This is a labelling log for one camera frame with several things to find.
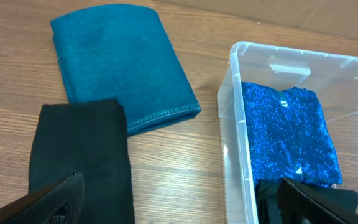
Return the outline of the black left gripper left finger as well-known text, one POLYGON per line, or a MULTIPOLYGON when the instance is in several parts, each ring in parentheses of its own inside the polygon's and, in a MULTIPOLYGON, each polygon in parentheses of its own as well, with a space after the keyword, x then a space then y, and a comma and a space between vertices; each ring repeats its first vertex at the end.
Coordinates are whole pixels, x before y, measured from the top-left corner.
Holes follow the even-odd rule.
POLYGON ((73 173, 0 208, 0 224, 76 223, 84 198, 84 176, 73 173))

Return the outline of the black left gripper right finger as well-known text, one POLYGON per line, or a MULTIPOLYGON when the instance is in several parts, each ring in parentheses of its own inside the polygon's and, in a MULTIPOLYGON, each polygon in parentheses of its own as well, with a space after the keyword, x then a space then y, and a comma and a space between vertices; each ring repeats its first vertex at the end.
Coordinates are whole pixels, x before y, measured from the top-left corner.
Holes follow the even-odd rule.
POLYGON ((358 224, 358 214, 291 178, 283 178, 277 193, 283 223, 358 224))

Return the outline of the blue sequin cloth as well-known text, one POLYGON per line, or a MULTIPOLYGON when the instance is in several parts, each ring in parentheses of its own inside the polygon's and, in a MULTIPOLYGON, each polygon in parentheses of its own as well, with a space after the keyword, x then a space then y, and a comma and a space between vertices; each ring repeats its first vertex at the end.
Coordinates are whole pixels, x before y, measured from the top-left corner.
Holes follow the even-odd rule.
POLYGON ((283 177, 322 187, 342 183, 315 92, 297 87, 279 91, 249 82, 241 87, 254 184, 283 177))

